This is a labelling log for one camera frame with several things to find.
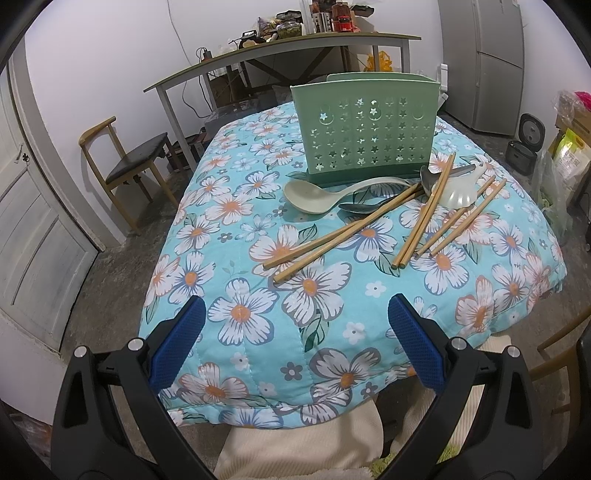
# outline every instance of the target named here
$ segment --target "refrigerator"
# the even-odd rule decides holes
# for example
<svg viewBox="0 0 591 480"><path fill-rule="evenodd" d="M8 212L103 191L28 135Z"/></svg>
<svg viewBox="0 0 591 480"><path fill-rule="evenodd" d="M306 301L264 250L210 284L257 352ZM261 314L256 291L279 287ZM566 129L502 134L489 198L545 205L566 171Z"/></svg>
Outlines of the refrigerator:
<svg viewBox="0 0 591 480"><path fill-rule="evenodd" d="M514 136L524 77L524 39L517 0L439 0L445 110L480 132Z"/></svg>

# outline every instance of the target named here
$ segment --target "blue floral blanket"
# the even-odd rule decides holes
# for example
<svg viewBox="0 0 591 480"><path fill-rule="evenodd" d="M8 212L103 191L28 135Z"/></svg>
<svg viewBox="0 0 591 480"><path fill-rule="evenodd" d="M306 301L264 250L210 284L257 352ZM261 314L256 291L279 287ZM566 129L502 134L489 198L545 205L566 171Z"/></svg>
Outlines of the blue floral blanket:
<svg viewBox="0 0 591 480"><path fill-rule="evenodd" d="M387 319L403 293L449 335L483 343L559 290L566 275L543 215L511 175L477 145L437 121L431 170L457 151L457 166L482 163L506 186L466 232L435 257L390 267L425 199L412 200L273 285L262 263L352 219L336 207L305 215L282 196L306 177L292 103L222 128L199 163L146 294L139 334L174 317L191 295L207 321L161 401L177 425L209 421L294 428L335 418L413 369ZM357 192L376 202L396 187ZM427 236L451 212L438 207Z"/></svg>

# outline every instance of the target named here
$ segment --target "yellow bag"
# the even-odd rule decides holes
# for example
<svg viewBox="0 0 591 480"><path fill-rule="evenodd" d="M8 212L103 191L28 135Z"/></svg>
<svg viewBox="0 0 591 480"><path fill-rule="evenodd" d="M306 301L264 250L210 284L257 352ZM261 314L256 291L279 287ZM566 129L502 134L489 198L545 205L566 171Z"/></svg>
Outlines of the yellow bag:
<svg viewBox="0 0 591 480"><path fill-rule="evenodd" d="M368 64L363 69L364 72L372 72L374 70L374 56L368 55ZM392 70L392 59L383 50L379 52L379 71L380 72L393 72Z"/></svg>

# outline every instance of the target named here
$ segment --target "plastic bag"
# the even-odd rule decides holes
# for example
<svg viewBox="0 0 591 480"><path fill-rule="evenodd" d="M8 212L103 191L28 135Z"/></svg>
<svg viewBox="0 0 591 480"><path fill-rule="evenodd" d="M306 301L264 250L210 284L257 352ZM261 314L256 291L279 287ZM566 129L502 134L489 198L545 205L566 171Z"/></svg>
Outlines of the plastic bag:
<svg viewBox="0 0 591 480"><path fill-rule="evenodd" d="M368 55L368 64L363 69L364 72L372 72L374 70L374 56ZM393 72L392 70L392 59L383 50L379 51L379 71L380 72Z"/></svg>
<svg viewBox="0 0 591 480"><path fill-rule="evenodd" d="M573 219L566 211L567 190L560 173L556 170L556 164L547 151L535 165L531 195L548 220L558 242L562 244L568 231L573 227Z"/></svg>

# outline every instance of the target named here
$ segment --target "metal screw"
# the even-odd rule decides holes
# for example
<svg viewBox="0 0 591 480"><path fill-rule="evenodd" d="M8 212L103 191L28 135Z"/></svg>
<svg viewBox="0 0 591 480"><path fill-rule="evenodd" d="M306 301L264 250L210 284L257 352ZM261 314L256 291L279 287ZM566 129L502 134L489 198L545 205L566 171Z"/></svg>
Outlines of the metal screw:
<svg viewBox="0 0 591 480"><path fill-rule="evenodd" d="M127 343L127 348L132 352L137 352L144 346L144 340L141 338L134 338Z"/></svg>
<svg viewBox="0 0 591 480"><path fill-rule="evenodd" d="M464 350L467 347L467 343L463 338L454 337L452 338L452 347L456 350Z"/></svg>
<svg viewBox="0 0 591 480"><path fill-rule="evenodd" d="M81 345L81 346L77 347L76 350L74 350L74 356L77 358L82 358L83 356L86 355L87 351L88 351L88 349L84 345Z"/></svg>
<svg viewBox="0 0 591 480"><path fill-rule="evenodd" d="M507 347L507 353L511 355L513 358L518 358L521 355L519 349L514 345L509 345Z"/></svg>

